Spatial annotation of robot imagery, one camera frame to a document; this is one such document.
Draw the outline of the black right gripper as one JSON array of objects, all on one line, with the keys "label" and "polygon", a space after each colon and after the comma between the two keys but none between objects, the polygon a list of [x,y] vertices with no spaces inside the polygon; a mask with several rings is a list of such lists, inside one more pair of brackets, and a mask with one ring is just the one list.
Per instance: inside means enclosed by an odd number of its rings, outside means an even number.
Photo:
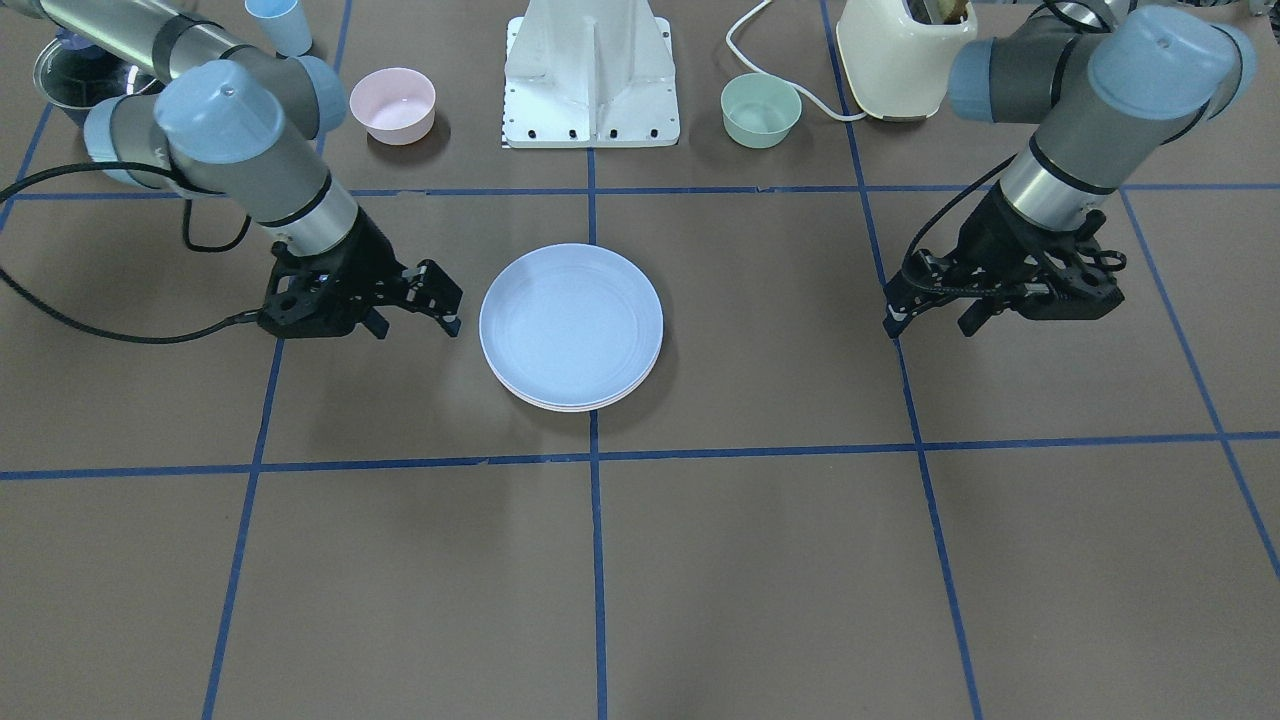
[{"label": "black right gripper", "polygon": [[259,328],[280,340],[337,338],[362,327],[384,340],[384,306],[430,316],[451,337],[461,332],[463,291],[431,259],[399,263],[390,241],[361,210],[333,249],[298,256],[276,241]]}]

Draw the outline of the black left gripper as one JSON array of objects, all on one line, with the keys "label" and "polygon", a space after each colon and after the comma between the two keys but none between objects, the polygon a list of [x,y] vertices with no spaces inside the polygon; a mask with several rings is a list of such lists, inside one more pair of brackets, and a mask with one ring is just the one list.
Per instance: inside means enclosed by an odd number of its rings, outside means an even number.
[{"label": "black left gripper", "polygon": [[957,319],[966,338],[1006,307],[1024,316],[1068,316],[1068,283],[1048,260],[1048,250],[1066,237],[1024,217],[996,186],[961,224],[952,251],[908,252],[884,287],[884,333],[897,340],[916,315],[955,299],[975,299]]}]

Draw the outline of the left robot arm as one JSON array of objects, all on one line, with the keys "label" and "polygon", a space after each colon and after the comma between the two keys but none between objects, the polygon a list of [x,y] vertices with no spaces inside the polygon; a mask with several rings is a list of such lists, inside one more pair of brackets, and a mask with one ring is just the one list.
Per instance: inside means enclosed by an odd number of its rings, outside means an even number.
[{"label": "left robot arm", "polygon": [[1005,311],[1110,314],[1126,258],[1097,242],[1105,201],[1157,149],[1226,111],[1257,69],[1244,32],[1158,3],[1044,1],[1016,32],[968,44],[948,77],[954,113],[1034,132],[986,173],[952,250],[911,240],[884,286],[886,334],[961,299],[965,336]]}]

